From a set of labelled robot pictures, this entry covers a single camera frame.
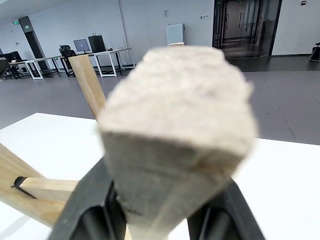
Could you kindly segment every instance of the wooden block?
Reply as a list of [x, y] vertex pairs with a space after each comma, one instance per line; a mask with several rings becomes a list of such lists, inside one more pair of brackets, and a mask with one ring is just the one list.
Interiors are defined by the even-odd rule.
[[19, 187], [37, 199], [66, 202], [75, 190], [78, 182], [76, 180], [28, 177]]
[[98, 81], [88, 55], [69, 57], [70, 64], [92, 113], [97, 117], [106, 102], [105, 94]]
[[58, 201], [34, 199], [16, 188], [12, 188], [17, 177], [44, 178], [39, 172], [0, 144], [0, 201], [52, 227], [65, 204]]
[[97, 122], [133, 240], [162, 240], [231, 179], [252, 148], [252, 87], [221, 51], [154, 49]]

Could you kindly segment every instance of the wall socket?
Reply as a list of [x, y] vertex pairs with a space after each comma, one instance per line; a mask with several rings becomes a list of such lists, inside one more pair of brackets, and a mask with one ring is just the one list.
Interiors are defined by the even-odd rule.
[[209, 15], [200, 16], [200, 19], [208, 19], [208, 18], [209, 18]]

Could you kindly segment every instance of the ceiling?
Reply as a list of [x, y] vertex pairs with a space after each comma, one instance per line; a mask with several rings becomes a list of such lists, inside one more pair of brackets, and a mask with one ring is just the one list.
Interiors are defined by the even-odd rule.
[[0, 25], [69, 1], [70, 0], [0, 0]]

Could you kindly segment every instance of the office chair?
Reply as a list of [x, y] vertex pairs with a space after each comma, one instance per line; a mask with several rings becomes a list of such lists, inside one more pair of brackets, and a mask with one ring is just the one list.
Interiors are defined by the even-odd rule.
[[69, 62], [69, 58], [71, 57], [75, 57], [77, 56], [76, 52], [74, 50], [71, 50], [71, 47], [69, 45], [60, 45], [59, 51], [61, 53], [61, 55], [65, 58], [65, 62], [66, 62], [66, 68], [64, 68], [65, 73], [68, 77], [70, 76], [76, 76], [74, 71], [72, 70], [72, 66]]
[[316, 46], [312, 48], [312, 54], [310, 56], [310, 61], [320, 62], [320, 42], [315, 44]]

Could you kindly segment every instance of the glass door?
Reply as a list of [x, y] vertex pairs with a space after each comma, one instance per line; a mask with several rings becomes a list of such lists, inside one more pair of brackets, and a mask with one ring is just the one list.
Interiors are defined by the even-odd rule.
[[269, 56], [281, 0], [216, 0], [213, 40], [226, 58]]

